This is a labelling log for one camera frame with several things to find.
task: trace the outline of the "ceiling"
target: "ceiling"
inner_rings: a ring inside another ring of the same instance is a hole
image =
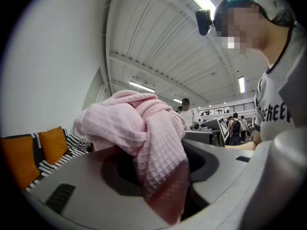
[[[211,1],[217,6],[222,0]],[[275,0],[256,1],[269,17],[277,13]],[[112,93],[137,90],[129,86],[134,81],[155,89],[173,107],[178,106],[174,98],[189,98],[192,107],[199,107],[255,95],[266,60],[252,50],[222,49],[214,29],[201,36],[194,14],[199,9],[192,0],[111,0],[106,62]]]

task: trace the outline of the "railing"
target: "railing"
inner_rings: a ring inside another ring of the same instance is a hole
[[[255,103],[254,102],[248,102],[240,105],[231,105],[231,106],[224,106],[224,107],[218,107],[213,109],[204,109],[204,110],[198,110],[198,113],[202,115],[217,115],[217,114],[226,114],[229,113],[229,115],[232,115],[233,113],[239,113],[246,110],[253,110],[255,109]]]

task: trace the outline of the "person with blue hair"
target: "person with blue hair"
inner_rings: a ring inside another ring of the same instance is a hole
[[[213,24],[218,36],[234,38],[235,48],[240,50],[250,48],[260,52],[268,63],[255,96],[257,118],[253,141],[226,146],[254,150],[262,141],[273,140],[280,132],[295,127],[278,90],[295,61],[306,52],[306,33],[290,12],[282,10],[271,20],[256,0],[223,0],[215,10]]]

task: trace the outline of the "orange cushion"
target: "orange cushion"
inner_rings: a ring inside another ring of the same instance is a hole
[[[18,186],[25,189],[39,176],[39,170],[34,164],[32,137],[1,139],[1,144],[6,162]]]
[[[67,144],[62,127],[54,128],[48,132],[40,132],[39,139],[48,163],[54,164],[67,151]]]

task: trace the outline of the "person in background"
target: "person in background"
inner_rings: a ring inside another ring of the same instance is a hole
[[[180,111],[182,111],[182,106],[179,106],[179,107],[177,108],[176,113],[179,113]]]
[[[233,120],[233,119],[234,118],[232,116],[229,116],[229,118],[226,121],[227,128],[228,128],[228,124],[229,124],[230,120]],[[227,137],[227,139],[225,141],[225,145],[229,145],[229,142],[230,142],[230,130],[229,129],[228,129],[228,132],[229,132],[229,136]]]
[[[184,98],[182,100],[182,111],[179,111],[178,114],[181,115],[184,120],[187,122],[187,125],[192,125],[194,122],[197,122],[199,119],[201,120],[201,116],[199,113],[192,109],[190,109],[190,100],[188,98]]]
[[[258,51],[268,63],[255,96],[257,118],[253,141],[227,146],[255,150],[261,142],[273,140],[279,133],[295,127],[278,90],[296,61],[304,57],[307,35],[289,11],[281,10],[270,19],[256,0],[223,0],[215,10],[213,22],[218,36],[233,37],[235,48]]]
[[[230,120],[233,120],[233,119],[234,119],[234,118],[233,118],[232,116],[229,116],[229,118],[228,118],[228,120],[227,120],[227,122],[226,122],[227,128],[228,128],[228,124],[229,124]]]
[[[240,133],[239,133],[239,135],[241,136],[241,131],[242,131],[242,125],[241,125],[241,122],[240,122],[240,120],[238,119],[238,113],[234,113],[233,114],[233,119],[231,119],[230,121],[229,121],[229,124],[228,124],[228,131],[229,131],[229,136],[231,137],[231,135],[232,135],[232,126],[233,126],[233,124],[235,123],[235,121],[238,121],[239,123],[240,123]]]
[[[244,116],[241,116],[241,124],[242,124],[241,139],[243,142],[245,142],[246,131],[248,129],[248,123],[244,119]]]

